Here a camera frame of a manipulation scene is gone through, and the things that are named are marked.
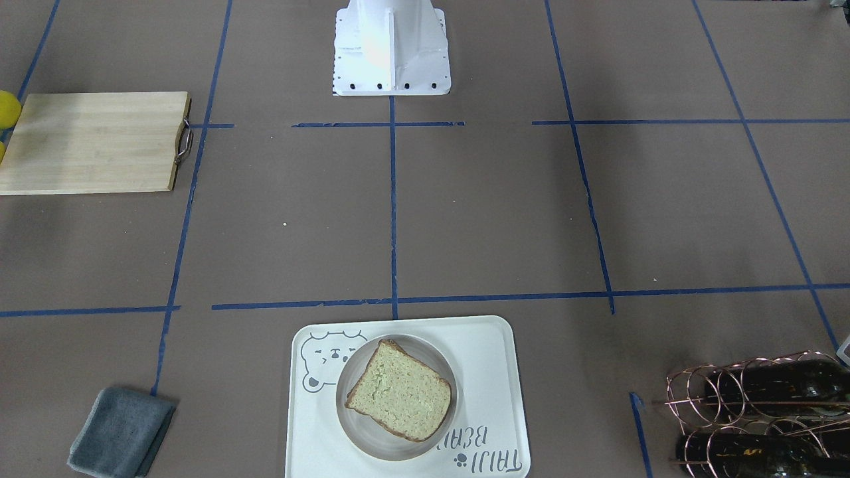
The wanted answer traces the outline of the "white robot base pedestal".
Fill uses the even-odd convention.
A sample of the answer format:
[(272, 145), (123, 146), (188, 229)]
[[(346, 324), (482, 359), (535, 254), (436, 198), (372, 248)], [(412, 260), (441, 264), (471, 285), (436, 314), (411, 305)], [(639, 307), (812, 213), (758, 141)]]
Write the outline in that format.
[(446, 95), (446, 16), (430, 1), (350, 1), (337, 10), (332, 94)]

